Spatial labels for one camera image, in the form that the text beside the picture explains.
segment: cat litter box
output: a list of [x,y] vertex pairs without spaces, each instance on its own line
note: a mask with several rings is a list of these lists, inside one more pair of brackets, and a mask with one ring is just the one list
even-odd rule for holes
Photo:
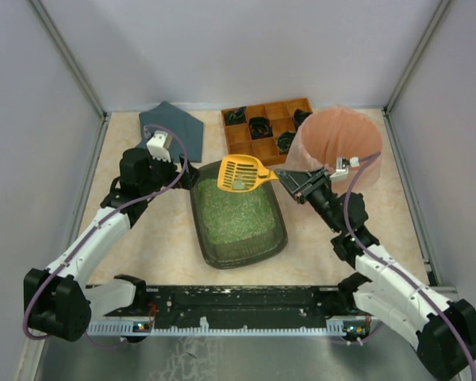
[[190,191],[202,255],[215,268],[253,264],[281,252],[287,231],[273,187],[263,184],[248,193],[217,188],[220,161],[199,168]]

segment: metal floor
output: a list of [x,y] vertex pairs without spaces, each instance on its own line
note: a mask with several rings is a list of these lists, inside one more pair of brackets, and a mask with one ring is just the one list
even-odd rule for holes
[[407,342],[387,327],[364,347],[333,344],[323,337],[151,337],[118,349],[97,348],[86,338],[76,343],[50,339],[35,380],[75,379],[433,380]]

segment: wooden tray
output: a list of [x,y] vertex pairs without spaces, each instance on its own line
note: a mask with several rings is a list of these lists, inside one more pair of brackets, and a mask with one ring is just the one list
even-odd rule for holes
[[[277,149],[277,138],[285,131],[295,132],[293,123],[294,111],[301,109],[312,113],[312,107],[307,98],[261,103],[247,106],[245,110],[245,123],[226,125],[225,114],[238,108],[221,110],[228,152],[255,156],[265,165],[282,164],[286,161],[287,154],[281,154]],[[248,128],[248,121],[252,117],[268,118],[273,129],[273,137],[252,139]]]

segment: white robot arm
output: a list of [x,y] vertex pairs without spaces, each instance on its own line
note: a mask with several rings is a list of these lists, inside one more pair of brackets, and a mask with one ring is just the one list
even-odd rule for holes
[[171,162],[167,150],[170,141],[166,133],[157,131],[147,143],[148,150],[125,151],[120,176],[112,182],[94,220],[59,258],[44,270],[34,268],[26,275],[27,336],[31,337],[31,328],[75,341],[84,334],[91,318],[144,302],[146,283],[131,276],[118,275],[111,282],[90,289],[86,285],[109,250],[147,209],[150,195],[168,184],[189,190],[195,183],[198,171],[188,161],[183,173],[177,172]]

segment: beige tabletop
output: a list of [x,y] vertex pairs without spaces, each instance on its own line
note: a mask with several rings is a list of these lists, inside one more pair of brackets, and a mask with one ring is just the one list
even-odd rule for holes
[[[367,227],[398,262],[427,282],[381,110],[359,111],[374,121],[385,143],[381,177],[363,191],[370,216]],[[190,113],[205,123],[202,164],[194,166],[220,160],[227,152],[219,111]],[[138,113],[112,115],[82,229],[91,222],[111,181],[119,175],[122,152],[140,141],[139,125]],[[273,185],[289,239],[277,256],[231,270],[210,267],[199,248],[189,192],[169,190],[150,203],[133,229],[100,263],[90,283],[106,283],[115,275],[127,274],[148,284],[333,286],[349,276],[353,269],[333,252],[330,240],[334,234],[327,225],[309,205],[299,206],[289,198],[278,182]]]

